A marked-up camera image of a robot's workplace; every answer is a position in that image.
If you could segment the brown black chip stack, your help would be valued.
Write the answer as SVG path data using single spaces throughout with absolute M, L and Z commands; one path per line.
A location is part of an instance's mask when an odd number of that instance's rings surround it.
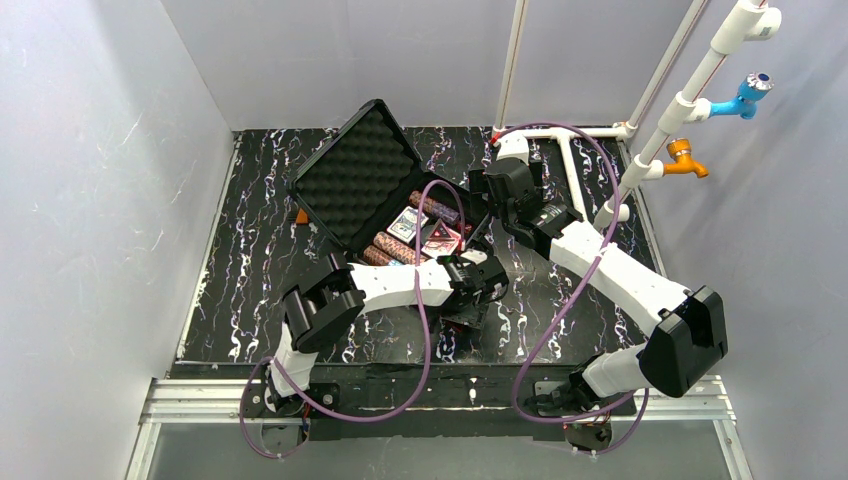
M 422 209 L 426 214 L 438 216 L 440 204 L 429 197 L 422 198 L 422 196 L 421 191 L 412 191 L 408 197 L 410 205 L 416 209 Z

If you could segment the orange blue chip stack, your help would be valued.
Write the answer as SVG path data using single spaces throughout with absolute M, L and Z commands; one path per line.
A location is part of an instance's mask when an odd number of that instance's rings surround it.
M 373 244 L 393 259 L 404 264 L 414 264 L 416 261 L 414 249 L 385 232 L 377 233 L 373 239 Z

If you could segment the purple poker chip stack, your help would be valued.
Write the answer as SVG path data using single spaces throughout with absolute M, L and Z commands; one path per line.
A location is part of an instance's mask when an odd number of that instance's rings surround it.
M 435 205 L 433 207 L 433 212 L 435 215 L 439 216 L 444 222 L 451 225 L 457 225 L 461 221 L 461 215 L 458 211 L 442 204 Z

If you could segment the orange tap valve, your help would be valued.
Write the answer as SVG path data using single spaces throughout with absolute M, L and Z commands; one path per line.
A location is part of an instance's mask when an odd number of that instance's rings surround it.
M 663 166 L 664 176 L 694 174 L 702 179 L 709 175 L 709 169 L 694 159 L 692 145 L 687 138 L 672 140 L 666 150 L 672 162 Z

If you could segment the red playing card deck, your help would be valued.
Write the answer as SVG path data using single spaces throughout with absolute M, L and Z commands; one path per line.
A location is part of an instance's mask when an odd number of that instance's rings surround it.
M 423 235 L 423 238 L 422 238 L 423 243 L 422 243 L 422 246 L 421 246 L 422 254 L 426 255 L 429 258 L 435 259 L 435 258 L 440 257 L 440 256 L 446 256 L 446 255 L 451 255 L 451 254 L 455 253 L 457 248 L 459 247 L 461 235 L 458 232 L 456 232 L 455 230 L 453 230 L 453 229 L 451 229 L 451 230 L 452 230 L 453 234 L 455 235 L 455 240 L 453 242 L 449 242 L 449 243 L 438 243 L 438 242 L 428 242 L 428 243 L 426 243 L 424 241 L 424 231 L 425 231 L 424 230 L 423 233 L 422 233 L 422 235 Z

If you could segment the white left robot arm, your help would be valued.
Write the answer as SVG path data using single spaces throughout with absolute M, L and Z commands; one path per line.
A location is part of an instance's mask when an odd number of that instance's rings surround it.
M 318 353 L 361 315 L 418 305 L 447 316 L 463 315 L 472 309 L 486 311 L 508 290 L 500 261 L 476 250 L 418 266 L 351 264 L 331 254 L 283 296 L 281 338 L 265 375 L 264 404 L 277 413 L 297 389 L 307 390 Z

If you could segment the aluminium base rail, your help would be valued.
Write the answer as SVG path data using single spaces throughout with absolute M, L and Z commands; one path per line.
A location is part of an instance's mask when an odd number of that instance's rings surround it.
M 721 379 L 674 399 L 637 393 L 609 416 L 543 425 L 519 417 L 507 382 L 445 375 L 392 419 L 273 416 L 244 381 L 155 381 L 130 479 L 748 479 Z

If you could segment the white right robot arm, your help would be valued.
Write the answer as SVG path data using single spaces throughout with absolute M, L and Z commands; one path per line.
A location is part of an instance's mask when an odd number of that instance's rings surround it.
M 516 158 L 468 174 L 470 192 L 520 245 L 587 280 L 636 322 L 647 340 L 581 364 L 537 411 L 586 413 L 602 400 L 654 388 L 680 398 L 728 352 L 721 296 L 673 282 L 621 251 L 567 204 L 544 200 L 539 167 Z

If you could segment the black foam-lined poker case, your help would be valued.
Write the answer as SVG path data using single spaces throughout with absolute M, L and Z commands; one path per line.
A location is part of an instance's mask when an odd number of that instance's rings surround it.
M 334 244 L 358 256 L 437 178 L 386 103 L 373 99 L 299 167 L 288 191 Z

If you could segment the blue playing card deck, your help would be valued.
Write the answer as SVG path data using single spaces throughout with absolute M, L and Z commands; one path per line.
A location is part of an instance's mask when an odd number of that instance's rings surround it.
M 419 211 L 411 206 L 406 206 L 398 216 L 387 227 L 386 232 L 397 240 L 409 244 L 416 238 L 418 229 Z M 429 216 L 422 214 L 421 227 L 424 227 L 430 220 Z

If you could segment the blue tap valve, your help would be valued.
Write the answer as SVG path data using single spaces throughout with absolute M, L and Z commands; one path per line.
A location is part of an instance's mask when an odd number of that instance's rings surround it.
M 745 120 L 755 117 L 758 103 L 773 89 L 770 75 L 763 72 L 749 73 L 740 83 L 736 96 L 725 102 L 712 103 L 709 117 L 738 116 Z

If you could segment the red black chip stack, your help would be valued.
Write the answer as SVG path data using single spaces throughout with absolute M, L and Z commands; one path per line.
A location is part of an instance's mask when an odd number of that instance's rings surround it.
M 403 266 L 402 262 L 375 246 L 366 247 L 362 257 L 372 266 Z

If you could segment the all-in triangle button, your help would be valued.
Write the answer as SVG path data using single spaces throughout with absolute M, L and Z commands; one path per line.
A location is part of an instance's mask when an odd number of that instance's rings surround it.
M 424 241 L 428 242 L 438 242 L 438 243 L 449 243 L 455 240 L 455 235 L 452 230 L 444 223 L 443 220 L 439 219 L 432 225 L 428 225 L 424 231 Z
M 486 309 L 468 308 L 456 312 L 443 312 L 440 320 L 451 328 L 481 330 L 486 318 Z

